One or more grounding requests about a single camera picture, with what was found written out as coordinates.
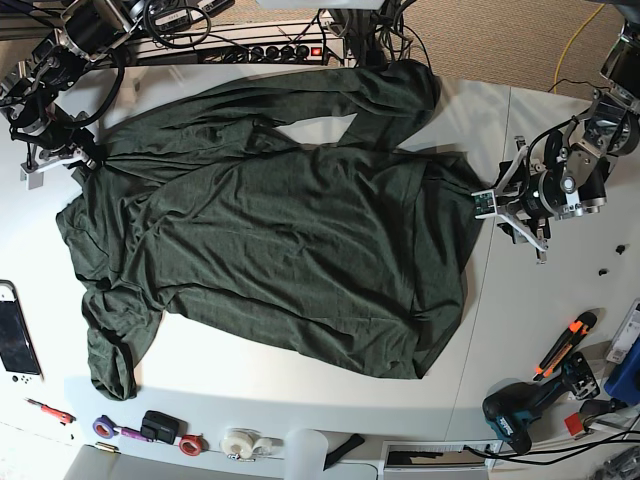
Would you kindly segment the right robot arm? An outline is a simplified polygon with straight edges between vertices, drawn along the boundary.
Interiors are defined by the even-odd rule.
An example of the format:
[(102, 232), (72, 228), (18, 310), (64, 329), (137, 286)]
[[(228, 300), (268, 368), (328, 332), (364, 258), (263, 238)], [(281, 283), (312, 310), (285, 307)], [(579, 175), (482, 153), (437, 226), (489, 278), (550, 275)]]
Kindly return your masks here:
[[(21, 173), (32, 179), (58, 166), (91, 172), (105, 159), (90, 125), (116, 100), (127, 66), (127, 42), (139, 33), (173, 50), (192, 49), (210, 32), (196, 35), (193, 24), (212, 22), (200, 5), (187, 1), (74, 1), (61, 14), (61, 24), (19, 62), (1, 82), (1, 113), (12, 140), (25, 144)], [(110, 62), (116, 76), (97, 110), (70, 115), (58, 96), (87, 73)]]

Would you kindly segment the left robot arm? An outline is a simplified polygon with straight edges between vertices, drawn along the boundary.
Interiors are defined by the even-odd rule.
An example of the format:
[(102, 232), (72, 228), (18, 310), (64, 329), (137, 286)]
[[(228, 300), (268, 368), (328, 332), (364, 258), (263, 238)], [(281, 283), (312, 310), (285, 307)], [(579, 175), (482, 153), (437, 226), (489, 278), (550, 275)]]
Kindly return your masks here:
[(639, 4), (616, 1), (624, 24), (601, 68), (607, 84), (583, 112), (516, 140), (517, 154), (499, 166), (492, 187), (473, 195), (475, 216), (493, 218), (515, 244), (547, 260), (550, 223), (599, 212), (614, 159), (639, 146)]

